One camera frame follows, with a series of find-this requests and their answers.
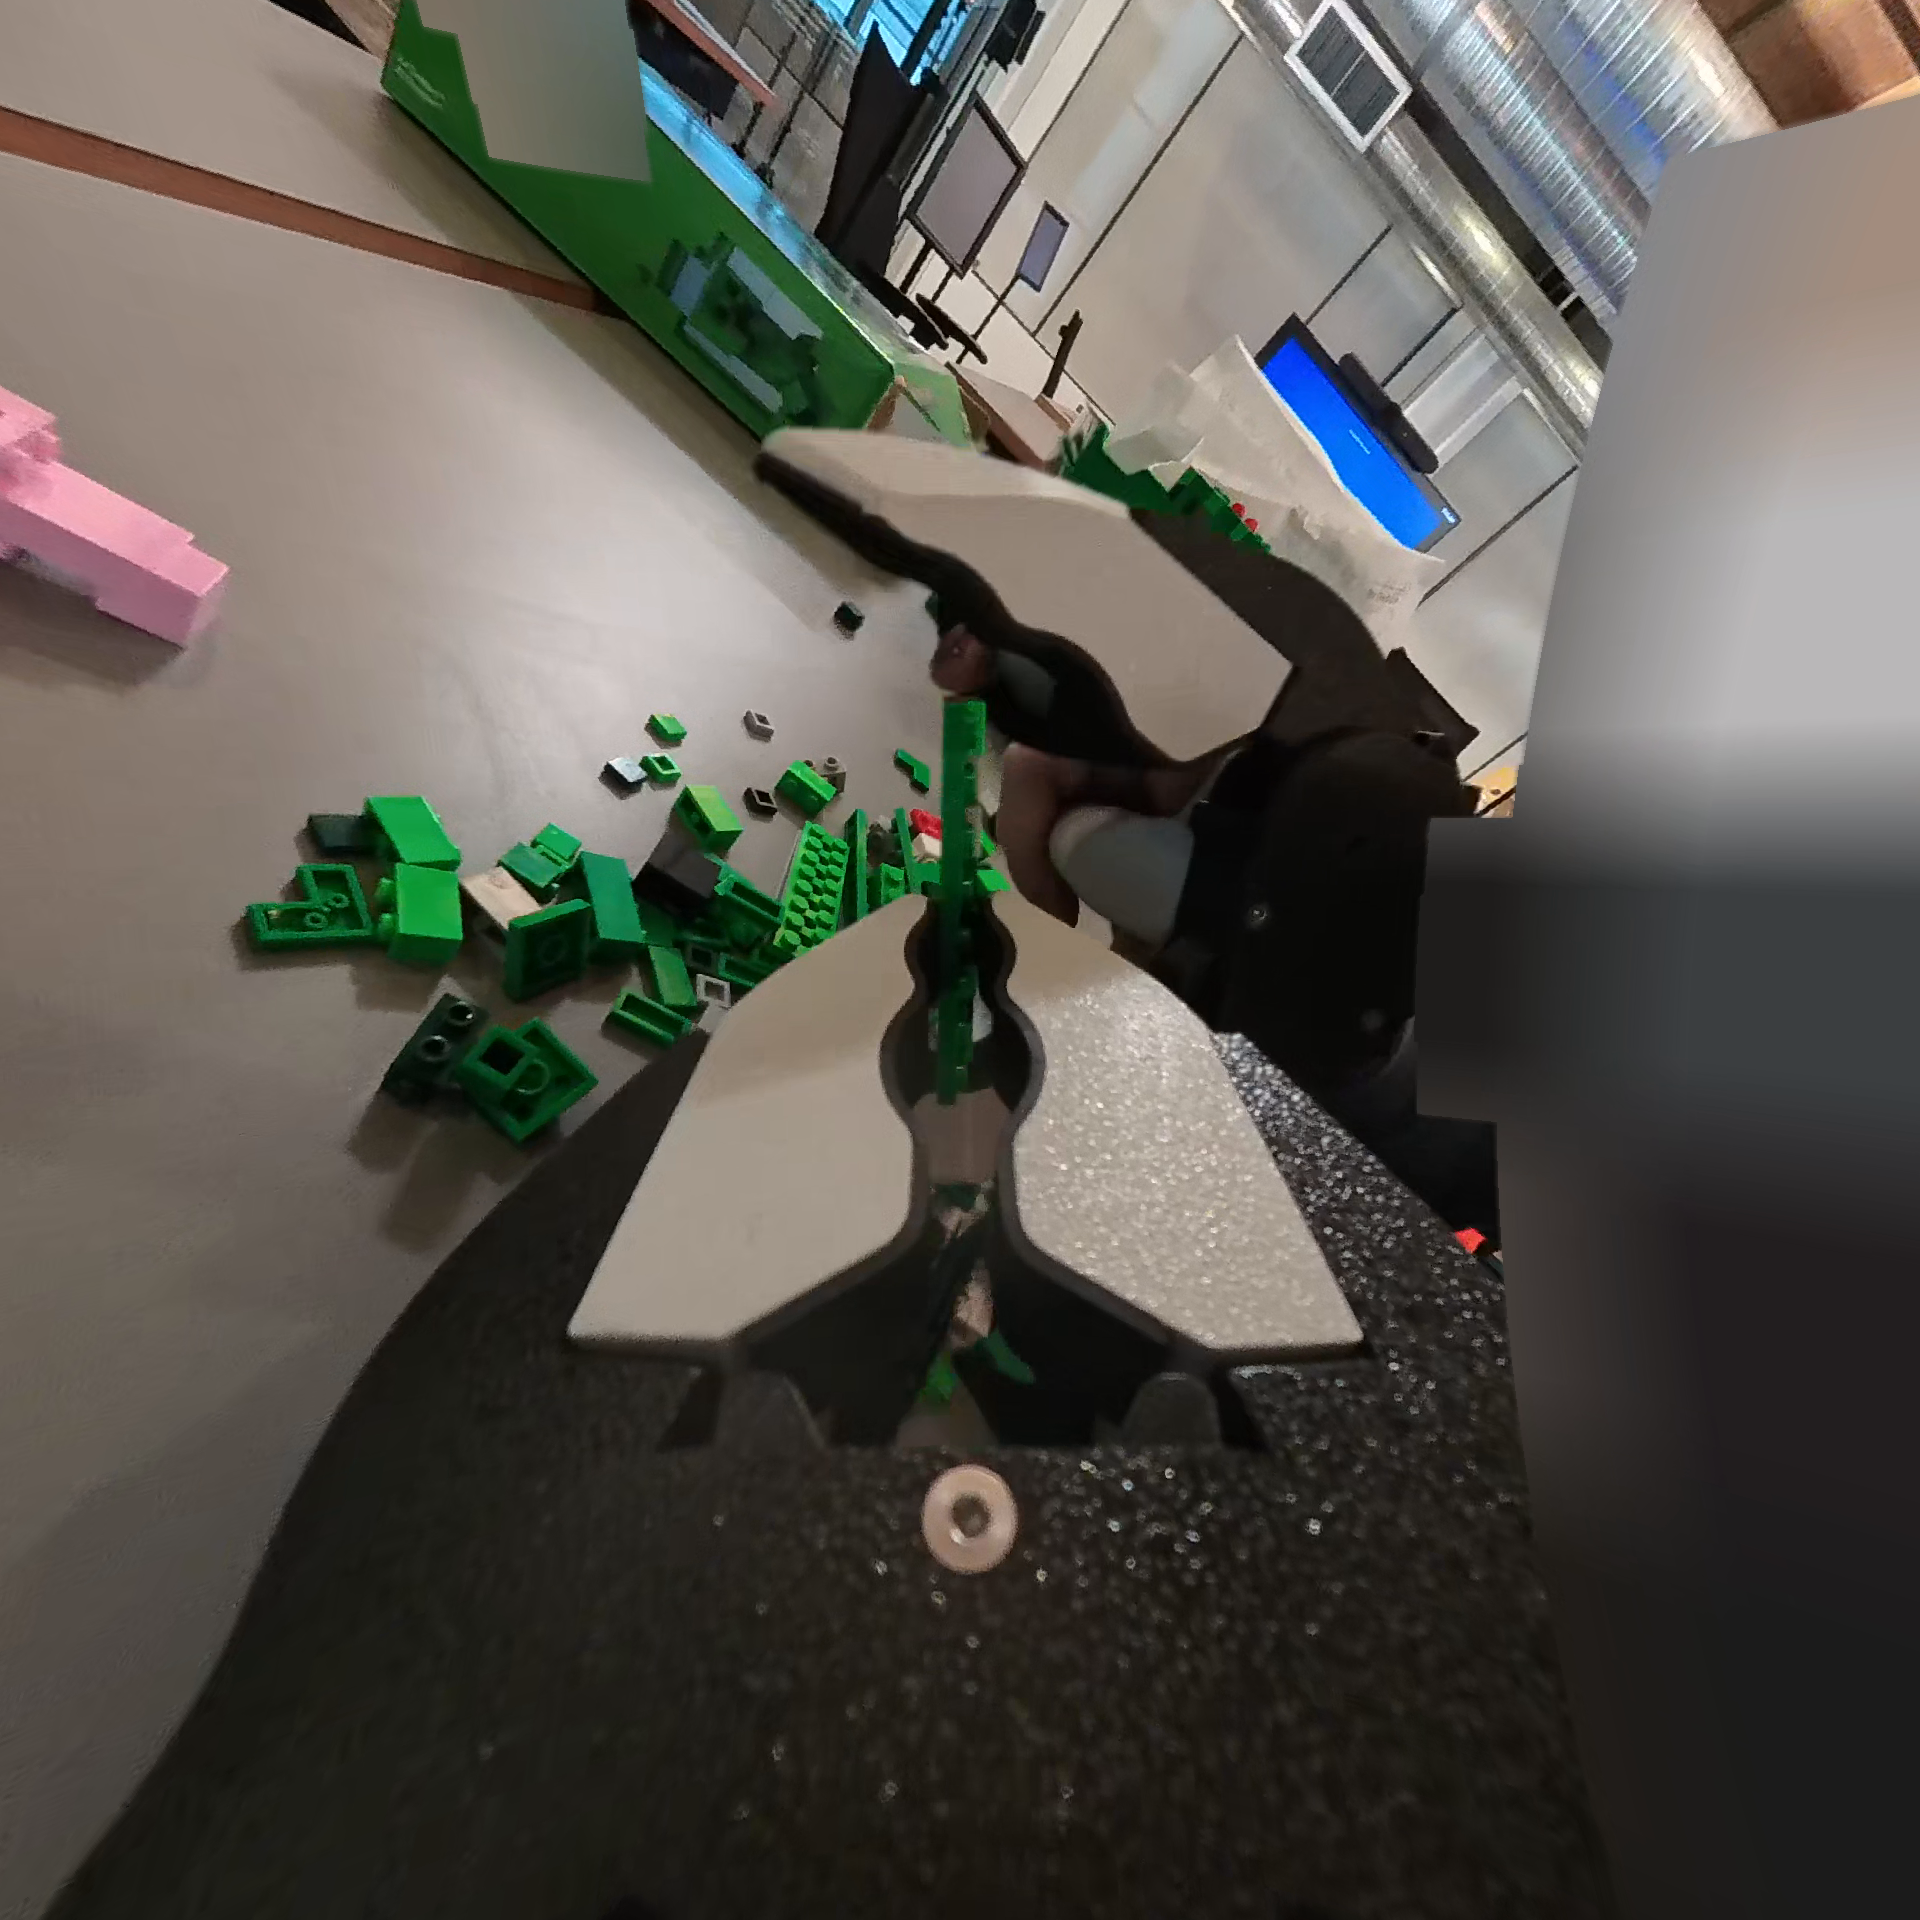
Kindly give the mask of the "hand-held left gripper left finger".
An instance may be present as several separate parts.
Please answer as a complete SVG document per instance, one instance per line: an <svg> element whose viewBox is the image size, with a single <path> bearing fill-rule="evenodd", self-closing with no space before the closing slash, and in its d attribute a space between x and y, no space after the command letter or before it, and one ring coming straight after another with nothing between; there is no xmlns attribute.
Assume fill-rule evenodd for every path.
<svg viewBox="0 0 1920 1920"><path fill-rule="evenodd" d="M922 1007L922 900L770 973L703 1036L578 1301L582 1349L740 1358L922 1224L901 1041Z"/></svg>

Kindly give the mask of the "green toy set box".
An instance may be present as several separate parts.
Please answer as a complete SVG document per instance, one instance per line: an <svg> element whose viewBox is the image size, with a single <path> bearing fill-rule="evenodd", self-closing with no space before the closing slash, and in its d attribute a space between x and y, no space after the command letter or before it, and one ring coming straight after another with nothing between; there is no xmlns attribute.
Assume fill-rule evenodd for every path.
<svg viewBox="0 0 1920 1920"><path fill-rule="evenodd" d="M867 427L911 365L627 4L398 4L382 86L751 436Z"/></svg>

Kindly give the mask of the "person's right hand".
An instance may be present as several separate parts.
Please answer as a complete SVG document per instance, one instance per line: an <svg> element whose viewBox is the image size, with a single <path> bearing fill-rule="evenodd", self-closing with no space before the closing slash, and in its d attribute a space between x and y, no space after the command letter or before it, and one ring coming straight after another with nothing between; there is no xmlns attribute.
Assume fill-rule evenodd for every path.
<svg viewBox="0 0 1920 1920"><path fill-rule="evenodd" d="M1010 740L998 757L994 836L1019 895L1056 920L1076 925L1080 902L1053 864L1052 836L1076 808L1108 806L1123 797L1116 769Z"/></svg>

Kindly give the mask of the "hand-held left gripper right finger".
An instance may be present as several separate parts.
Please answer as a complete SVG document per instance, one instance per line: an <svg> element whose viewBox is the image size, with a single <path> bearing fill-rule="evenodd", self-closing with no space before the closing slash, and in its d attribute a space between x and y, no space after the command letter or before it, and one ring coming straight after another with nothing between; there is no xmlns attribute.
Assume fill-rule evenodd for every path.
<svg viewBox="0 0 1920 1920"><path fill-rule="evenodd" d="M1019 1256L1195 1359L1334 1359L1362 1331L1206 1023L1021 895L998 1007L1029 1072L998 1190Z"/></svg>

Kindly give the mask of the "glossy black toy brick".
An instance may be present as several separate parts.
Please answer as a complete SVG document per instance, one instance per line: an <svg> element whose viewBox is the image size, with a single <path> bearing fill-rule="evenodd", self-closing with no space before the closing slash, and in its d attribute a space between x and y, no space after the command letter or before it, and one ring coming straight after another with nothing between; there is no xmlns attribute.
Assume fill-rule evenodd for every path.
<svg viewBox="0 0 1920 1920"><path fill-rule="evenodd" d="M630 879L632 897L678 920L694 920L715 897L724 862L703 849L680 821L667 821Z"/></svg>

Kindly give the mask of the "pile of green toy bricks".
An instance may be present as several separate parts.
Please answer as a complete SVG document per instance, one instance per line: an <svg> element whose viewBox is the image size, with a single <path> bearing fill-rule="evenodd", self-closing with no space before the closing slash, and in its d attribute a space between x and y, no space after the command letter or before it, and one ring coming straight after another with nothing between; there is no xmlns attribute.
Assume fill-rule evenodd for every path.
<svg viewBox="0 0 1920 1920"><path fill-rule="evenodd" d="M444 972L480 935L495 944L507 1001L556 997L591 972L621 973L605 1025L624 1041L671 1049L843 928L904 895L930 902L942 812L901 808L894 844L878 847L864 812L839 827L824 821L843 795L837 761L794 758L772 789L746 785L733 805L715 784L687 780L677 757L687 732L671 711L646 716L645 734L652 749L610 758L603 780L624 792L664 792L667 821L724 862L699 919L637 902L640 864L591 849L556 823L493 867L462 872L437 808L420 795L389 795L308 815L303 833L319 860L299 864L279 897L247 907L248 947L372 948ZM916 753L898 751L896 768L914 795L940 795L940 769Z"/></svg>

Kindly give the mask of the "black framed monitor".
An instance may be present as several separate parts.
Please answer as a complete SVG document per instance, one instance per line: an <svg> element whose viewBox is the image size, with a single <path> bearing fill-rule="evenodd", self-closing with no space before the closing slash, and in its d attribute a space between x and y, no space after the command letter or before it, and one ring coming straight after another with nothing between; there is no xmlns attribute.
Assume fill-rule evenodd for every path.
<svg viewBox="0 0 1920 1920"><path fill-rule="evenodd" d="M971 271L990 230L1023 179L1026 160L1000 120L980 97L971 97L924 181L904 205L902 219L952 276Z"/></svg>

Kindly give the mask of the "silver ceiling duct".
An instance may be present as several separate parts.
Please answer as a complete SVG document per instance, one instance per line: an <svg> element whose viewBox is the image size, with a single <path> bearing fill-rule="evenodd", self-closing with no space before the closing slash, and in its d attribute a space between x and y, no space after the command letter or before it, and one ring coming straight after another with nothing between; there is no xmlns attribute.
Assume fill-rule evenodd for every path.
<svg viewBox="0 0 1920 1920"><path fill-rule="evenodd" d="M1704 4L1228 4L1411 244L1510 361L1619 319L1663 174L1778 131ZM1389 93L1356 131L1306 70L1334 13Z"/></svg>

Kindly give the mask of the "pink toy pig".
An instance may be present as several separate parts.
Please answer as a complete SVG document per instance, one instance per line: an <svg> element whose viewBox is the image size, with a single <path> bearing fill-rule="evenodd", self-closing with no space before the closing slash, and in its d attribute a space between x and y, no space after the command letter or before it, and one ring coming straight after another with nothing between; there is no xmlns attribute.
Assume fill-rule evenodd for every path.
<svg viewBox="0 0 1920 1920"><path fill-rule="evenodd" d="M228 567L182 526L63 461L56 417L2 391L2 555L51 569L102 614L184 647L218 614Z"/></svg>

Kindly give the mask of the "white air vent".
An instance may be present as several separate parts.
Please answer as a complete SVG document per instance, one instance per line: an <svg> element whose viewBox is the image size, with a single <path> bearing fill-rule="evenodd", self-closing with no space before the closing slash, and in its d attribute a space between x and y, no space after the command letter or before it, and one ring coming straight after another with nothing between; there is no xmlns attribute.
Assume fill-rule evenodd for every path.
<svg viewBox="0 0 1920 1920"><path fill-rule="evenodd" d="M1283 54L1356 153L1368 153L1406 107L1413 83L1346 1L1319 1Z"/></svg>

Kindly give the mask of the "green checkered brick assembly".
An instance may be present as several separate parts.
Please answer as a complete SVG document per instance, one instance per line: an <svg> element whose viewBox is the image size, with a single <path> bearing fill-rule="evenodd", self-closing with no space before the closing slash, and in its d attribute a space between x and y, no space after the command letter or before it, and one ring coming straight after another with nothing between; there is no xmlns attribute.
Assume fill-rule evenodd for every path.
<svg viewBox="0 0 1920 1920"><path fill-rule="evenodd" d="M986 852L979 763L987 705L949 699L940 761L942 849L930 891L927 1053L942 1109L975 1088L975 1053L998 1019L1007 947L997 919L1003 875Z"/></svg>

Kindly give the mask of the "white paper bag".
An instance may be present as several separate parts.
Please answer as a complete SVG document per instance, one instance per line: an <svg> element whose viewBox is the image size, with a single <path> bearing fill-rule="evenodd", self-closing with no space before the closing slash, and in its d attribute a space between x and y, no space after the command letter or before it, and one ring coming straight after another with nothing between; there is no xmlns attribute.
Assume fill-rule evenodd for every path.
<svg viewBox="0 0 1920 1920"><path fill-rule="evenodd" d="M1277 558L1332 587L1381 652L1413 645L1416 606L1444 564L1392 535L1338 475L1306 406L1272 391L1240 337L1155 372L1112 421L1107 449L1125 472L1168 486L1200 472Z"/></svg>

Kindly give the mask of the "dark green studded toy brick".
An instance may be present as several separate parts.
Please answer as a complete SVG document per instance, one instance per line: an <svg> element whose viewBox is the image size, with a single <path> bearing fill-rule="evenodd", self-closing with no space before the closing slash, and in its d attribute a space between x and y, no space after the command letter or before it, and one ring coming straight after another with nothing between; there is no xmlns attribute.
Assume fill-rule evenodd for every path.
<svg viewBox="0 0 1920 1920"><path fill-rule="evenodd" d="M492 1015L482 1001L456 991L437 997L408 1040L391 1057L376 1091L408 1111L466 1103L462 1067L490 1021Z"/></svg>

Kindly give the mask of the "large display screen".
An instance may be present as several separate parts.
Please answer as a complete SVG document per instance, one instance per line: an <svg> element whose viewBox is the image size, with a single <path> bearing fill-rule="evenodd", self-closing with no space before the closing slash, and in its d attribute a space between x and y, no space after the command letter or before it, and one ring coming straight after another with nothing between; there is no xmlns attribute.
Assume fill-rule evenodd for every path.
<svg viewBox="0 0 1920 1920"><path fill-rule="evenodd" d="M1288 315L1255 351L1255 367L1338 481L1388 535L1428 552L1459 527L1455 510L1432 481L1432 449L1357 357L1334 358L1306 317Z"/></svg>

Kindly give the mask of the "green brick model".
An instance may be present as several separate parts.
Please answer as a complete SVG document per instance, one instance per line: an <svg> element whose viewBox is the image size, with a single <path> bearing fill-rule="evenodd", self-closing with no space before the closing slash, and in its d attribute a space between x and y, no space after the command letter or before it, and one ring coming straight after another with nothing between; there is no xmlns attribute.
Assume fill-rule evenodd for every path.
<svg viewBox="0 0 1920 1920"><path fill-rule="evenodd" d="M1260 535L1258 520L1224 488L1215 486L1189 464L1174 467L1172 480L1157 478L1148 467L1120 467L1108 425L1094 421L1070 427L1063 435L1053 471L1063 480L1123 504L1126 511L1194 519L1232 544L1271 552L1271 544Z"/></svg>

